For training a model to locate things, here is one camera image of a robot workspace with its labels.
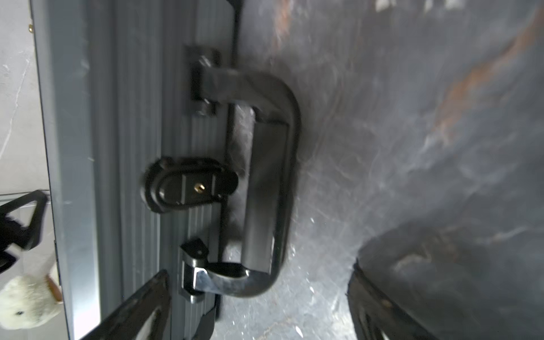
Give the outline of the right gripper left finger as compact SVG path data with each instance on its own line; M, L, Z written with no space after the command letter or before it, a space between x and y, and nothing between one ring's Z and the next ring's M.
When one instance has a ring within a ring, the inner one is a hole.
M85 339L162 339L171 309L169 275L155 274Z

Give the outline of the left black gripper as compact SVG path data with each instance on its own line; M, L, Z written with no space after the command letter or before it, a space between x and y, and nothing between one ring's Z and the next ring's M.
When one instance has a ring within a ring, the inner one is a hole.
M35 210L27 226L9 216L10 213L29 203L35 203ZM9 201L1 206L1 272L10 269L18 258L7 252L11 245L28 251L41 243L42 225L48 196L40 190Z

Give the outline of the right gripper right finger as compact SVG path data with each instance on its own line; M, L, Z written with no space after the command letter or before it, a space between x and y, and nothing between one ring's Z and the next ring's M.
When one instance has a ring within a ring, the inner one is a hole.
M358 339L436 338L378 289L358 262L348 282L347 300Z

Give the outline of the grey poker set case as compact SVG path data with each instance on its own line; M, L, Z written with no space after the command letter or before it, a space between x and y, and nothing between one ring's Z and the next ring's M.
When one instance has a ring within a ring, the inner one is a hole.
M300 111L233 66L241 1L32 1L69 338L155 274L162 339L209 339L220 296L273 286Z

